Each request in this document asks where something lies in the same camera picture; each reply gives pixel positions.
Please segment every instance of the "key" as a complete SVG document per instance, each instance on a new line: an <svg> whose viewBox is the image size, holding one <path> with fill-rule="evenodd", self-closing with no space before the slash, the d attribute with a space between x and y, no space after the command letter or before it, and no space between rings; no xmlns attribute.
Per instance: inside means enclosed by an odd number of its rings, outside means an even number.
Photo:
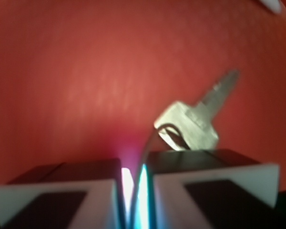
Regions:
<svg viewBox="0 0 286 229"><path fill-rule="evenodd" d="M189 106L181 101L172 103L156 119L154 127L174 124L183 134L184 142L180 141L178 133L172 128L160 131L160 137L174 150L214 149L219 137L211 121L234 88L238 76L238 70L228 72L196 106Z"/></svg>

